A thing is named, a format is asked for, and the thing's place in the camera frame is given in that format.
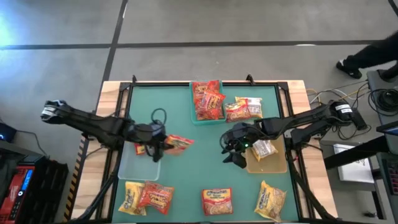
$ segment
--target black clamp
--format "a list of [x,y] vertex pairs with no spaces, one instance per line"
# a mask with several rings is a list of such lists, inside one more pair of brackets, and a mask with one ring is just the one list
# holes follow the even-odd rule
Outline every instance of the black clamp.
[[249,74],[249,75],[247,75],[247,77],[246,77],[246,81],[250,81],[250,85],[256,85],[256,83],[254,82],[254,80],[253,80],[253,77]]
[[132,75],[132,86],[136,86],[137,85],[137,77],[135,75]]

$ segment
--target plastic bin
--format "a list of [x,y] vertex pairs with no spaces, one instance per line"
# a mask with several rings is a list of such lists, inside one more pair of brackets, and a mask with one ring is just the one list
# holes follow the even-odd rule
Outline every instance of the plastic bin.
[[124,142],[118,177],[121,180],[156,181],[160,175],[160,161],[154,162],[145,155],[137,155],[131,142]]

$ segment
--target green table surface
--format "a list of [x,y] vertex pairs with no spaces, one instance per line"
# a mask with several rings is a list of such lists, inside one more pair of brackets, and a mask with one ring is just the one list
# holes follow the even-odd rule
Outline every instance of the green table surface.
[[[279,117],[273,86],[224,86],[224,94],[224,103],[234,102],[235,96],[261,97],[263,116]],[[119,180],[112,222],[269,221],[254,213],[262,180],[287,192],[282,220],[297,221],[289,169],[283,174],[249,174],[232,163],[222,163],[226,155],[221,154],[219,138],[235,123],[194,126],[190,118],[190,103],[188,86],[134,87],[130,110],[132,119],[138,123],[150,123],[152,111],[163,108],[167,111],[166,132],[194,139],[195,143],[181,156],[165,155],[162,158],[160,177],[156,182],[175,188],[168,215],[152,207],[146,207],[147,216],[119,212],[126,191],[126,181]],[[163,119],[161,113],[156,118]],[[125,146],[124,150],[134,149]],[[201,190],[227,187],[233,190],[234,213],[205,216],[201,206]]]

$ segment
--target computer monitor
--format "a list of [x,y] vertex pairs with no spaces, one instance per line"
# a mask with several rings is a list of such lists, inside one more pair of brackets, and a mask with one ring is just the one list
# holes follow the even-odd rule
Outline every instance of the computer monitor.
[[379,126],[376,128],[376,131],[384,134],[398,136],[398,121]]

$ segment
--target concrete floor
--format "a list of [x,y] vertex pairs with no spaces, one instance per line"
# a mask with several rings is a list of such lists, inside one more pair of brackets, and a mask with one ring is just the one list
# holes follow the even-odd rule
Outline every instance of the concrete floor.
[[[0,0],[2,45],[110,44],[122,0]],[[375,40],[398,29],[386,0],[129,0],[119,43]],[[337,71],[337,60],[363,45],[191,47],[117,49],[109,80],[255,79],[304,80],[324,90],[356,82]],[[109,49],[0,50],[0,117],[11,126],[36,132],[51,158],[74,166],[80,133],[40,121],[45,100],[64,99],[82,110],[95,109]],[[349,93],[359,85],[343,89]],[[331,98],[325,94],[324,99]],[[364,100],[360,111],[376,127]],[[360,142],[377,136],[371,131]],[[336,139],[328,133],[328,140]],[[33,151],[32,136],[16,143]],[[57,217],[64,211],[65,197]],[[339,217],[361,217],[363,207],[345,206],[358,192],[333,190]],[[361,195],[356,204],[367,202]],[[390,220],[380,223],[391,223]]]

